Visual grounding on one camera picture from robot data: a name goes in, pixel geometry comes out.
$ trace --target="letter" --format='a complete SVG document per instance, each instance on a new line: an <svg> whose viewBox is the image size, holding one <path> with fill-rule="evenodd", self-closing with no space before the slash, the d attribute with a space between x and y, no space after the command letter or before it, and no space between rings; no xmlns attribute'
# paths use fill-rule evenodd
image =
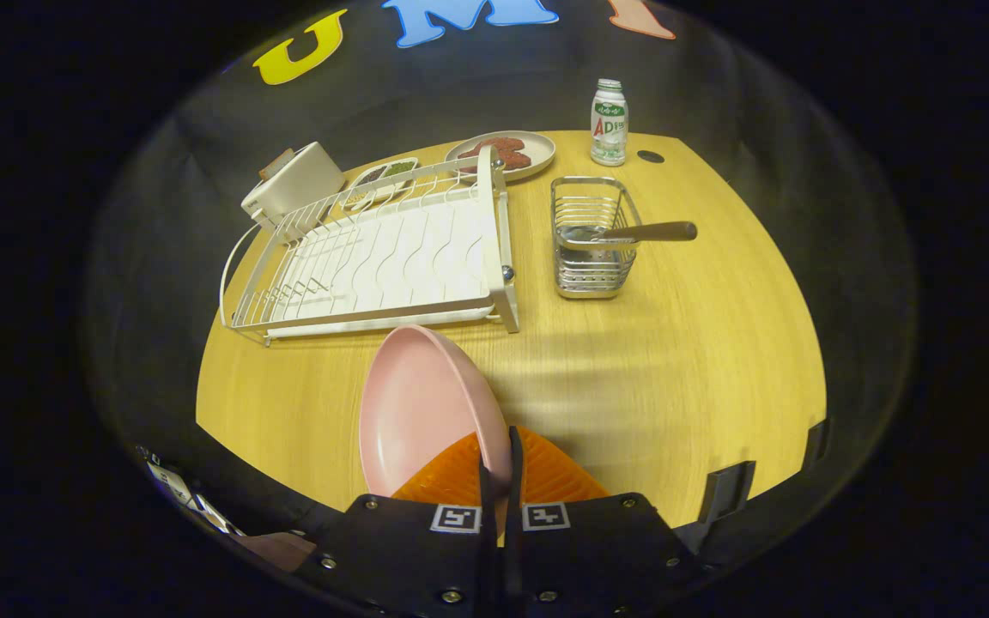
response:
<svg viewBox="0 0 989 618"><path fill-rule="evenodd" d="M616 27L623 27L624 30L639 32L648 36L657 36L660 39L676 39L677 37L670 30L662 27L655 19L655 14L643 3L643 0L609 0L613 5L615 16L609 17L609 21Z"/></svg>
<svg viewBox="0 0 989 618"><path fill-rule="evenodd" d="M396 45L413 47L445 34L443 27L429 22L430 15L437 15L459 30L471 30L479 20L483 5L487 3L492 7L491 15L487 16L487 23L491 25L555 23L560 20L559 15L544 8L541 0L388 0L380 7L399 12L403 35Z"/></svg>
<svg viewBox="0 0 989 618"><path fill-rule="evenodd" d="M323 60L330 58L331 54L342 45L342 13L347 10L349 9L331 13L309 25L303 31L305 33L315 32L315 39L318 40L319 45L315 47L315 51L307 54L304 58L300 58L297 62L292 62L288 55L288 46L292 44L294 39L286 40L285 43L272 48L272 50L265 52L261 58L255 60L254 66L262 71L262 81L271 86L291 82L321 65Z"/></svg>

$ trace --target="blue letter m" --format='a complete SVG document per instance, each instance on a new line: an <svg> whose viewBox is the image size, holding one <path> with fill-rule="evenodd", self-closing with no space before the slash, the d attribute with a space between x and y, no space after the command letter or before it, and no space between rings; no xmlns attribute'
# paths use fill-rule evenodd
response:
<svg viewBox="0 0 989 618"><path fill-rule="evenodd" d="M429 23L430 15L437 15L460 30L470 30L476 25L479 11L482 11L486 3L490 3L494 9L487 16L487 23L491 25L552 23L560 20L559 15L544 8L541 0L388 0L381 7L399 11L403 36L396 44L400 47L413 47L445 34L443 27Z"/></svg>

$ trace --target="yellow letter u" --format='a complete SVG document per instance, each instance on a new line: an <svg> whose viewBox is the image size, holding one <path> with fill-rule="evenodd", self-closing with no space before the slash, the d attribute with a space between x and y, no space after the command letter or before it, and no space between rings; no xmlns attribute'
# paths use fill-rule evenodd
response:
<svg viewBox="0 0 989 618"><path fill-rule="evenodd" d="M330 58L338 46L342 45L342 13L344 12L346 9L331 13L309 25L307 30L303 31L305 33L315 32L315 39L319 40L319 46L315 47L315 51L311 54L307 54L297 62L292 62L288 55L288 46L292 44L294 39L286 40L285 43L272 48L272 50L265 52L261 58L255 60L254 66L262 71L262 81L271 86L291 82L321 65L323 60Z"/></svg>

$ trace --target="pink letter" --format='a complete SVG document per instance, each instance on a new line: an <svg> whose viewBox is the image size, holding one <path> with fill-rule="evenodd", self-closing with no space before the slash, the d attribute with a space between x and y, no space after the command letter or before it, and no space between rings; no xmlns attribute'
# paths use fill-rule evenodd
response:
<svg viewBox="0 0 989 618"><path fill-rule="evenodd" d="M623 27L624 30L639 32L648 36L657 36L660 39L676 39L670 30L662 27L655 19L651 9L643 3L643 0L609 0L613 5L615 16L609 17L616 27Z"/></svg>

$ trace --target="pink plate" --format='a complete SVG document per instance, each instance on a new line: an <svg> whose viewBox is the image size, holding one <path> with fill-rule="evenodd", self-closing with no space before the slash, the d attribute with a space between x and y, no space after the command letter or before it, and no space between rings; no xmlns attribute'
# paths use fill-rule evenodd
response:
<svg viewBox="0 0 989 618"><path fill-rule="evenodd" d="M396 493L472 431L495 495L510 486L510 437L487 380L455 343L419 325L388 333L361 395L361 468L369 492Z"/></svg>

